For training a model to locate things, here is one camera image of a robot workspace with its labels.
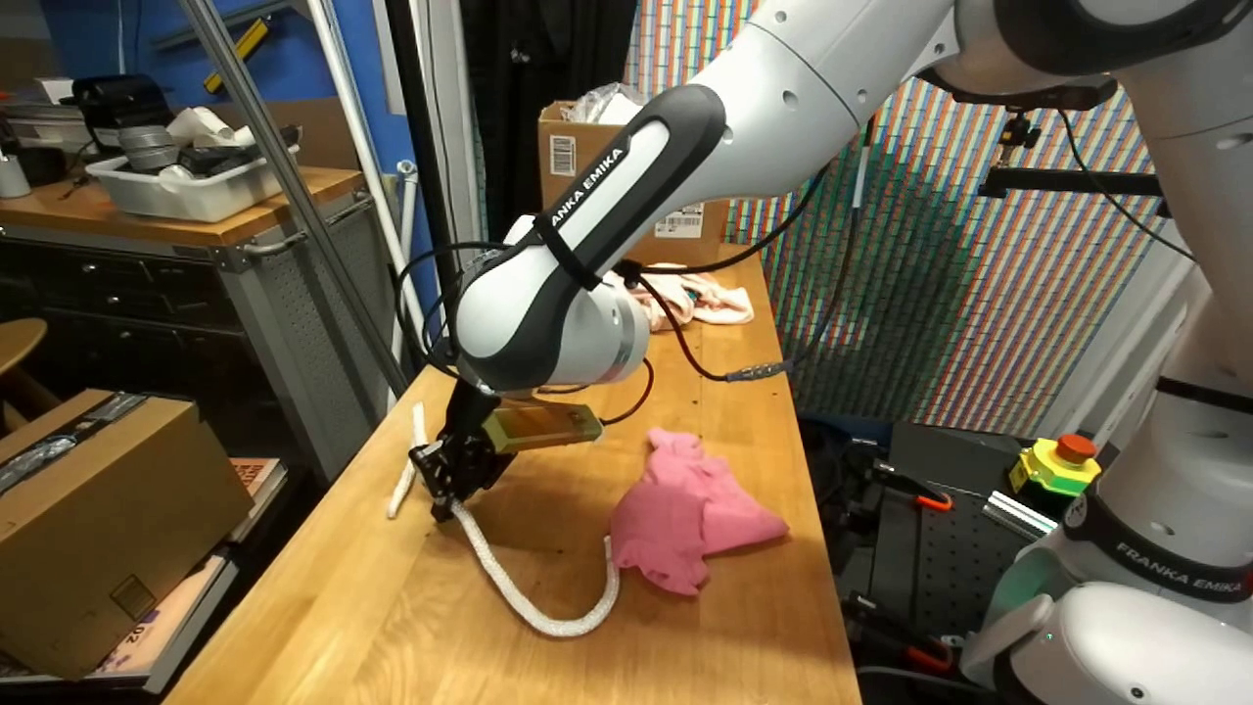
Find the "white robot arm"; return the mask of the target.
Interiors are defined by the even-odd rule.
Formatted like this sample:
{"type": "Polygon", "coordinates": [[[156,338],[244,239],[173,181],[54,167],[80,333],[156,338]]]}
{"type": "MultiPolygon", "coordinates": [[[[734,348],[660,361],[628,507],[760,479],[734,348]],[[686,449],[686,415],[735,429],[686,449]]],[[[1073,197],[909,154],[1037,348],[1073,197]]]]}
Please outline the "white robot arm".
{"type": "Polygon", "coordinates": [[[636,239],[686,203],[810,181],[911,75],[994,101],[1120,83],[1210,287],[1136,436],[1018,552],[961,668],[1037,705],[1250,705],[1250,0],[760,0],[460,291],[460,373],[491,391],[632,373],[648,321],[603,272],[636,239]]]}

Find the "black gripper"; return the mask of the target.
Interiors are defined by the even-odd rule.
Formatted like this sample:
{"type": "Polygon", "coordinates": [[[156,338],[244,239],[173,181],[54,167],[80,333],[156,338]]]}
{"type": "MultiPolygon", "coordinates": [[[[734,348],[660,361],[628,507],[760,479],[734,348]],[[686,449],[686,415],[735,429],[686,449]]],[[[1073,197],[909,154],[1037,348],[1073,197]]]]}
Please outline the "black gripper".
{"type": "Polygon", "coordinates": [[[460,385],[445,399],[443,429],[413,449],[435,521],[451,521],[460,501],[491,488],[511,468],[511,457],[487,436],[492,412],[499,394],[460,385]]]}

